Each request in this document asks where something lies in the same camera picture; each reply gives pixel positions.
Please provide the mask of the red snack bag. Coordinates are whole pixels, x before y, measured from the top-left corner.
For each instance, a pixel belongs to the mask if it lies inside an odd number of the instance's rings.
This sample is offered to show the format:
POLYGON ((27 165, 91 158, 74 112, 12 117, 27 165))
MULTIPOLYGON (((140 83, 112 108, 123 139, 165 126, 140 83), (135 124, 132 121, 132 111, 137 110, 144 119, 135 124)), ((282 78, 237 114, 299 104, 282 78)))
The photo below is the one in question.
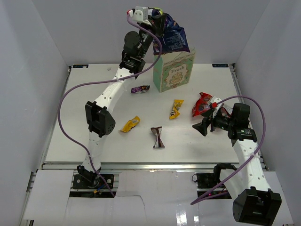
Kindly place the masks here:
MULTIPOLYGON (((206 111, 210 109, 210 101, 212 100, 213 96, 210 94, 200 92, 200 98, 196 101, 192 108, 192 117, 202 115, 206 111)), ((232 113, 232 108, 226 104, 223 104, 221 107, 221 113, 225 117, 230 117, 232 113)))

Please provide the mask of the blue chips bag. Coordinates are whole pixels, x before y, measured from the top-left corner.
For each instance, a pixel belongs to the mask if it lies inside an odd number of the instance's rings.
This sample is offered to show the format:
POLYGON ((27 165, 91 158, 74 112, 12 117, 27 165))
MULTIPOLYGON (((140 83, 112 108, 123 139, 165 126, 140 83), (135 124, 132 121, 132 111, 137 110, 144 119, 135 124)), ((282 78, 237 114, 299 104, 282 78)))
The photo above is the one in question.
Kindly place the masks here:
POLYGON ((166 13, 164 30, 161 37, 158 38, 162 45, 162 53, 190 52, 186 33, 183 27, 166 13))

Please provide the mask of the yellow candy pack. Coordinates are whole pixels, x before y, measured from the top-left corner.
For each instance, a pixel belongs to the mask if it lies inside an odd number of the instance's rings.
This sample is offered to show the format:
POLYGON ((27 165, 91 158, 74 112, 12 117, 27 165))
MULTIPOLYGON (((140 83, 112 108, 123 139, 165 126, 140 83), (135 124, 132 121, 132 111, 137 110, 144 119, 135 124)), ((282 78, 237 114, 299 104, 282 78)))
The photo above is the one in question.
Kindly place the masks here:
POLYGON ((136 127, 140 123, 141 119, 139 116, 135 116, 134 118, 130 119, 119 131, 127 133, 134 127, 136 127))
POLYGON ((183 104, 184 100, 183 99, 175 99, 173 102, 173 106, 170 112, 170 116, 169 119, 175 119, 177 118, 180 113, 179 113, 179 109, 181 108, 182 104, 183 104))

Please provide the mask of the brown white candy bar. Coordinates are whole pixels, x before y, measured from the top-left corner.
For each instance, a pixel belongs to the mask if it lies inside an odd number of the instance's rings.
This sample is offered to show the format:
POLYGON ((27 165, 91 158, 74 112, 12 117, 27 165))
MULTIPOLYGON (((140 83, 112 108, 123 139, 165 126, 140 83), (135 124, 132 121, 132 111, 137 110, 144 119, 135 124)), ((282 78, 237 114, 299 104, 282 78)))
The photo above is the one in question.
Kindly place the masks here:
POLYGON ((161 140, 161 132, 162 132, 162 126, 160 127, 151 127, 151 131, 153 135, 156 137, 155 144, 153 146, 154 149, 158 148, 165 148, 162 140, 161 140))

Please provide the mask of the green paper gift bag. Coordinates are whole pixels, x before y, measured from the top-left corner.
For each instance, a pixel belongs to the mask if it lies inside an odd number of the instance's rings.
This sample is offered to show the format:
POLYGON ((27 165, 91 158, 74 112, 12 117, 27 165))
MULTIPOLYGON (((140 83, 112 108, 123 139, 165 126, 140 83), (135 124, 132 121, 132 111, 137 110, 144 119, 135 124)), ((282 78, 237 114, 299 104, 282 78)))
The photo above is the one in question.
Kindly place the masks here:
POLYGON ((153 82, 159 92, 165 92, 188 84, 196 51, 162 54, 153 67, 153 82))

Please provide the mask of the purple candy bar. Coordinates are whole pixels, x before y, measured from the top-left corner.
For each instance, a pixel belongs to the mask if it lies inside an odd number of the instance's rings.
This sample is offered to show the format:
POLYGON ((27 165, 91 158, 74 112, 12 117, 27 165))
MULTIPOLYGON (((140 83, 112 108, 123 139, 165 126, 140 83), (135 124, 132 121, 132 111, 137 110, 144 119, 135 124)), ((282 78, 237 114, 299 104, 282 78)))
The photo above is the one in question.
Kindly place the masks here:
POLYGON ((150 85, 142 85, 131 88, 131 94, 145 93, 150 89, 150 85))

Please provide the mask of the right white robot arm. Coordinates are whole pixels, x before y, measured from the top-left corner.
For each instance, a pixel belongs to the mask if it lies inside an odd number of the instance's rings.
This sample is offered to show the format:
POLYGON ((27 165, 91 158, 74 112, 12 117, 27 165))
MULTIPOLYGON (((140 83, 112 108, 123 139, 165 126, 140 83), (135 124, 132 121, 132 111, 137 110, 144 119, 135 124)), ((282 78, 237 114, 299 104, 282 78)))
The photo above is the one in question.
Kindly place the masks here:
POLYGON ((222 104, 211 103, 201 123, 193 128, 203 136, 208 127, 213 132, 216 128, 228 133, 232 147, 238 157, 237 168, 229 163, 218 163, 212 176, 216 187, 225 187, 234 199, 232 212, 235 221, 260 226, 273 224, 282 199, 272 191, 261 166, 257 149, 257 136, 249 127, 250 106, 235 103, 228 114, 222 104))

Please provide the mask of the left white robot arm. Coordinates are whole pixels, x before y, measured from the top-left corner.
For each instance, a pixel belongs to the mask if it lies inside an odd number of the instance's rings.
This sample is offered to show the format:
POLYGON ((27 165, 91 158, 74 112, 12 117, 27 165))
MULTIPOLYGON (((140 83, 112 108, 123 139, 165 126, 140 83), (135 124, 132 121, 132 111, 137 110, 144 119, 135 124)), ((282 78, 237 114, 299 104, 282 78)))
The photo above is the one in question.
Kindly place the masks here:
POLYGON ((152 41, 164 33, 166 14, 156 16, 135 16, 134 11, 129 17, 137 22, 138 32, 130 31, 124 37, 122 60, 114 76, 102 94, 94 101, 85 105, 86 119, 89 130, 88 151, 82 165, 77 171, 83 182, 90 188, 96 187, 99 182, 97 173, 101 169, 101 154, 104 144, 101 139, 113 132, 116 122, 112 116, 114 106, 131 84, 143 70, 144 57, 152 41))

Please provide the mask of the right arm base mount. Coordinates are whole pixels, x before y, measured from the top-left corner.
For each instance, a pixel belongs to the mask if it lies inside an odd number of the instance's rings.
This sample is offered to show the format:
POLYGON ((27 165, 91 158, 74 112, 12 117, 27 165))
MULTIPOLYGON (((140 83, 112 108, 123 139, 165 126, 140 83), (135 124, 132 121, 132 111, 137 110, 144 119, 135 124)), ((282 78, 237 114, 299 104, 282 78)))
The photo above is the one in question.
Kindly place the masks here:
MULTIPOLYGON (((213 173, 195 173, 192 175, 192 182, 197 184, 198 197, 204 194, 207 190, 211 189, 218 183, 220 183, 220 174, 222 170, 237 170, 237 168, 230 163, 218 163, 214 169, 213 173)), ((216 194, 226 193, 227 189, 225 185, 220 185, 216 190, 212 191, 207 196, 212 196, 216 194)))

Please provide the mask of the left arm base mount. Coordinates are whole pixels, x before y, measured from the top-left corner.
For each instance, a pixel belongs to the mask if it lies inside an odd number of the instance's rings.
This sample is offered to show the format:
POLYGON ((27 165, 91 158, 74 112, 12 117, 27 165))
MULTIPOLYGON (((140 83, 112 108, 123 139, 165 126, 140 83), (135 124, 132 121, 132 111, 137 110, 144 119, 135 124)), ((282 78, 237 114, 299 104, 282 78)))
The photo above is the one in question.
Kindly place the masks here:
MULTIPOLYGON (((83 178, 80 174, 75 174, 73 178, 72 183, 72 189, 107 189, 107 186, 105 185, 104 181, 95 173, 93 175, 93 183, 89 182, 85 178, 83 178)), ((114 175, 113 174, 102 174, 102 177, 110 187, 110 189, 113 188, 114 183, 114 175)))

